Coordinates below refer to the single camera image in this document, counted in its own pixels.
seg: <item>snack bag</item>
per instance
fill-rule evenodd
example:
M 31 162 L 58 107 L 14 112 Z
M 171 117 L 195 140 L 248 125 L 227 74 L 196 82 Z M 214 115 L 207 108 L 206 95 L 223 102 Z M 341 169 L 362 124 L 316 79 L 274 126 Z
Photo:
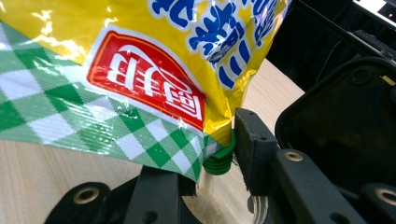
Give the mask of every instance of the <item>snack bag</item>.
M 3 0 L 0 138 L 198 179 L 289 0 Z

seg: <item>yellow packaging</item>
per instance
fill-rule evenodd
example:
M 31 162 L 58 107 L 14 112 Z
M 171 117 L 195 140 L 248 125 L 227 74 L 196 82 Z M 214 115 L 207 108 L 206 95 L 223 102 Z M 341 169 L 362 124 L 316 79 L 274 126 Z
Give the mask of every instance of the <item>yellow packaging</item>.
M 196 162 L 187 154 L 195 153 L 202 165 L 204 158 L 228 146 L 233 112 L 241 105 L 244 90 L 268 52 L 289 3 L 289 0 L 4 0 L 0 20 L 55 52 L 57 59 L 79 64 L 76 73 L 63 74 L 68 80 L 149 112 L 165 120 L 162 123 L 170 122 L 195 133 L 198 136 L 195 144 L 194 136 L 184 133 L 193 152 L 183 151 L 184 146 L 173 138 L 184 157 L 179 151 L 170 152 L 174 143 L 162 144 L 168 160 L 172 159 L 178 169 L 167 161 L 159 164 L 152 155 L 154 162 L 146 159 L 137 162 L 196 180 L 199 174 L 196 169 L 194 175 L 188 174 L 189 167 Z M 152 146 L 145 147 L 143 142 L 161 142 L 166 135 L 161 135 L 166 129 L 163 126 L 166 125 L 150 129 L 152 136 L 143 136 L 145 140 L 134 135 L 129 139 L 130 150 L 134 148 L 133 139 L 146 151 Z M 132 155 L 121 149 L 132 160 Z

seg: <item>wooden table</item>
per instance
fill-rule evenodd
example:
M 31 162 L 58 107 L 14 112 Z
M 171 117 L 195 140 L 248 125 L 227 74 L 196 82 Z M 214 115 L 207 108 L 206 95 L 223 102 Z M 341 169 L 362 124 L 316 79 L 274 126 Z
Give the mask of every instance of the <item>wooden table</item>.
M 279 114 L 304 92 L 265 60 L 249 84 L 243 107 L 273 132 Z M 137 176 L 129 161 L 36 144 L 0 140 L 0 223 L 43 223 L 71 188 L 103 182 L 112 189 Z M 198 197 L 186 199 L 207 223 L 251 223 L 246 192 L 236 166 L 226 175 L 203 172 Z

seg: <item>black device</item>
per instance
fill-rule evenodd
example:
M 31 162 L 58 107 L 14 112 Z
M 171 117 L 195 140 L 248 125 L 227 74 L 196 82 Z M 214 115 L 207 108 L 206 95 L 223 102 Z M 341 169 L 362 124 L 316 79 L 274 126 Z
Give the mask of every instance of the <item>black device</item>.
M 382 59 L 346 63 L 286 109 L 276 123 L 281 147 L 309 155 L 343 195 L 373 223 L 396 221 L 364 213 L 361 194 L 372 184 L 396 186 L 396 67 Z M 396 204 L 396 193 L 389 195 Z

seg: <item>black plastic part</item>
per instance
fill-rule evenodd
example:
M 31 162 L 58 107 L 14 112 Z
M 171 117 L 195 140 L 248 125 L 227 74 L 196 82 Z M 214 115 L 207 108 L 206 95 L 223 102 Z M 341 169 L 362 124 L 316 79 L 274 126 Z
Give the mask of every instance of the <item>black plastic part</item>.
M 235 111 L 234 131 L 234 153 L 247 189 L 252 196 L 266 196 L 268 161 L 276 154 L 277 140 L 257 114 L 242 108 Z
M 396 223 L 396 188 L 385 184 L 369 184 L 359 198 L 361 215 L 370 223 Z
M 349 200 L 370 183 L 396 186 L 396 67 L 378 58 L 345 63 L 285 109 L 281 148 L 306 153 Z
M 390 90 L 389 97 L 390 97 L 390 100 L 391 100 L 394 104 L 396 104 L 396 86 L 394 86 L 394 87 L 392 88 L 392 90 Z
M 145 188 L 144 186 L 148 184 L 151 184 L 152 186 L 150 188 Z M 163 186 L 167 186 L 166 188 L 170 191 L 164 193 L 161 197 L 157 197 L 153 192 L 166 190 Z M 74 202 L 74 197 L 83 189 L 85 189 L 85 193 L 81 194 L 82 199 L 84 199 L 84 197 L 92 196 L 90 189 L 98 189 L 99 194 L 95 200 L 91 202 L 77 204 Z M 146 204 L 134 201 L 132 206 L 130 206 L 133 195 L 139 198 L 138 200 L 143 200 Z M 169 223 L 167 222 L 168 219 L 163 220 L 162 218 L 158 218 L 158 215 L 161 215 L 166 218 L 171 216 L 179 217 L 179 223 L 200 224 L 201 222 L 199 222 L 199 220 L 192 214 L 190 209 L 182 200 L 181 195 L 195 195 L 195 184 L 185 177 L 179 175 L 175 176 L 174 173 L 144 167 L 140 176 L 131 179 L 113 190 L 110 190 L 107 185 L 102 183 L 85 183 L 70 189 L 51 211 L 46 223 L 150 223 L 150 221 L 154 221 L 154 217 L 156 216 L 157 218 L 155 223 Z M 172 214 L 163 214 L 163 212 L 157 213 L 157 210 L 155 210 L 158 209 L 159 211 L 170 212 L 170 204 L 175 204 L 175 202 L 178 202 L 178 207 L 173 207 L 171 209 L 171 212 L 173 212 Z M 144 209 L 144 207 L 142 207 L 143 205 L 146 206 L 145 208 L 149 208 L 149 211 L 144 214 L 143 217 L 139 216 L 136 222 L 135 220 L 125 219 L 129 208 L 133 207 L 134 210 L 136 208 Z
M 320 13 L 315 11 L 312 7 L 310 7 L 303 1 L 295 0 L 295 1 L 293 1 L 293 4 L 294 4 L 294 6 L 299 8 L 302 12 L 304 12 L 306 15 L 323 23 L 325 25 L 325 27 L 329 29 L 329 31 L 331 31 L 333 34 L 337 35 L 341 40 L 347 42 L 349 46 L 354 48 L 361 55 L 375 56 L 375 57 L 387 59 L 387 57 L 382 55 L 380 53 L 380 51 L 374 50 L 371 48 L 367 48 L 366 44 L 361 42 L 357 37 L 347 33 L 344 29 L 342 29 L 341 27 L 339 27 L 337 24 L 330 21 L 326 17 L 322 16 Z
M 178 174 L 144 166 L 123 223 L 180 223 L 179 211 Z
M 96 224 L 105 221 L 102 211 L 110 189 L 102 183 L 84 183 L 70 189 L 50 212 L 46 224 Z
M 288 153 L 298 154 L 302 159 L 292 161 L 286 156 Z M 304 153 L 290 149 L 279 150 L 276 153 L 274 172 L 296 216 L 293 223 L 365 223 Z M 285 212 L 282 208 L 273 207 L 271 201 L 269 207 L 274 217 L 279 217 L 274 212 Z

